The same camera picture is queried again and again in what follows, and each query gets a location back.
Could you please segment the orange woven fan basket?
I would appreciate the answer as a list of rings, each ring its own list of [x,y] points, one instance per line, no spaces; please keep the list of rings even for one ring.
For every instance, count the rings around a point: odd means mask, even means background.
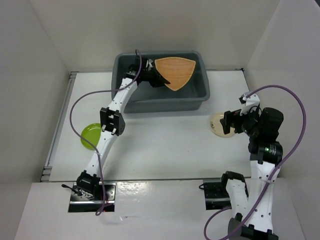
[[[155,69],[169,83],[165,85],[176,92],[183,88],[193,76],[196,61],[183,57],[163,57],[154,61]]]

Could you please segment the lime green plate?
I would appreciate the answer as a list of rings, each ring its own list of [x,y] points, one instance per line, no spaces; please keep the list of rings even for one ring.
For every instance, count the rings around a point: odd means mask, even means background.
[[[100,123],[91,123],[82,130],[81,136],[94,145],[94,147],[97,147],[101,132]]]

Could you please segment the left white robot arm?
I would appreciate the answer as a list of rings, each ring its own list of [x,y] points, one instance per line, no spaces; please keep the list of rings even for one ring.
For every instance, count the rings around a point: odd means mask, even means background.
[[[153,88],[162,87],[168,83],[155,68],[152,59],[137,56],[125,72],[119,89],[115,89],[115,96],[106,108],[100,109],[100,137],[94,147],[95,153],[88,165],[76,180],[76,186],[88,200],[103,199],[104,187],[102,167],[107,159],[115,140],[126,127],[123,117],[125,107],[141,82],[148,82]]]

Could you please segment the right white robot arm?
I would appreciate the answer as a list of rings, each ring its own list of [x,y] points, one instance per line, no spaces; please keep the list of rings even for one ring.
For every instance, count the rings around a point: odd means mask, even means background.
[[[284,115],[277,109],[263,110],[251,107],[241,114],[240,110],[226,111],[220,123],[224,134],[231,128],[235,133],[249,137],[251,178],[247,185],[245,177],[226,171],[219,184],[220,193],[230,198],[233,217],[228,223],[232,240],[277,240],[272,223],[274,184],[279,174],[271,172],[283,158],[282,145],[277,141]]]

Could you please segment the grey plastic bin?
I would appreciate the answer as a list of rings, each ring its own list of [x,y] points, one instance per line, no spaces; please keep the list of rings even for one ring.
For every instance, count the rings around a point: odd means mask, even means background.
[[[131,95],[125,106],[127,114],[194,111],[210,97],[210,87],[205,63],[193,50],[149,51],[141,54],[146,59],[181,57],[195,61],[195,70],[188,83],[180,90],[172,91],[166,86],[153,88],[143,81]]]

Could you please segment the cream plate with black pattern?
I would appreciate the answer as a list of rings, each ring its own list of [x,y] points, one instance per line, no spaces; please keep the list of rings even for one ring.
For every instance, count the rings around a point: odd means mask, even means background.
[[[218,137],[231,138],[231,137],[233,137],[235,135],[235,132],[234,132],[235,129],[231,127],[230,128],[230,133],[224,134],[223,126],[222,126],[222,124],[220,122],[220,120],[223,119],[223,118],[224,118],[224,114],[222,112],[214,113],[210,117],[210,121],[209,121],[210,129]]]

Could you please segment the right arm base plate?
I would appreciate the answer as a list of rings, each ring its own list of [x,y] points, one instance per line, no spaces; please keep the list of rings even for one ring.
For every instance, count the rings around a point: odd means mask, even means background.
[[[198,186],[203,191],[206,210],[222,210],[231,206],[230,197],[221,179],[205,179]]]

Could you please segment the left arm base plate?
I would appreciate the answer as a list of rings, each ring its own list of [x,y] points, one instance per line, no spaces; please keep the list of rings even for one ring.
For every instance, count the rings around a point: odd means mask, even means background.
[[[116,183],[105,184],[106,204],[103,212],[115,211]],[[95,213],[103,202],[103,189],[99,186],[98,193],[93,196],[91,193],[85,193],[78,189],[76,183],[72,184],[73,190],[69,199],[69,213]]]

